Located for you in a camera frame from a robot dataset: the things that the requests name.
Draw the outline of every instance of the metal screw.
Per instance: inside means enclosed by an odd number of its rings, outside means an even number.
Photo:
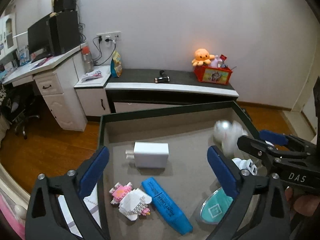
[[[38,175],[38,179],[44,179],[44,177],[45,177],[44,173],[40,173],[40,174]]]
[[[244,175],[244,176],[249,176],[250,175],[250,171],[248,171],[246,169],[243,169],[243,170],[241,170],[241,174]]]
[[[277,173],[272,173],[271,176],[274,178],[274,179],[279,179],[279,175]]]
[[[75,170],[70,170],[70,171],[67,172],[67,175],[70,176],[70,177],[75,175],[75,174],[76,174]]]

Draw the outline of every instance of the blue gripper pad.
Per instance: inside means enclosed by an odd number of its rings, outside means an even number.
[[[107,147],[103,147],[79,181],[78,195],[80,199],[91,194],[108,162],[109,150]]]
[[[284,134],[271,132],[269,130],[261,130],[259,132],[259,136],[261,140],[268,141],[272,144],[277,144],[280,146],[287,145],[288,139]]]
[[[235,199],[239,195],[239,192],[236,189],[236,179],[233,177],[229,168],[221,160],[213,146],[209,147],[207,158],[226,195]]]

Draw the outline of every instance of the pink and white block toy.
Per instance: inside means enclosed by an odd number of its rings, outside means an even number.
[[[139,188],[133,189],[131,182],[126,186],[118,182],[109,192],[113,196],[111,204],[119,204],[119,212],[129,220],[135,221],[139,215],[150,215],[148,204],[152,202],[152,197]]]

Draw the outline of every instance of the orange octopus plush toy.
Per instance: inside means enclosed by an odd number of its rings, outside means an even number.
[[[195,66],[202,66],[203,63],[209,65],[211,63],[211,59],[214,59],[214,55],[210,55],[206,49],[197,49],[195,52],[195,58],[191,62],[192,65]]]

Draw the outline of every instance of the snack bag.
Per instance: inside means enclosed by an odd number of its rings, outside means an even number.
[[[115,51],[112,54],[110,68],[111,68],[111,75],[113,77],[119,77],[121,75],[122,73],[121,56],[117,51]]]

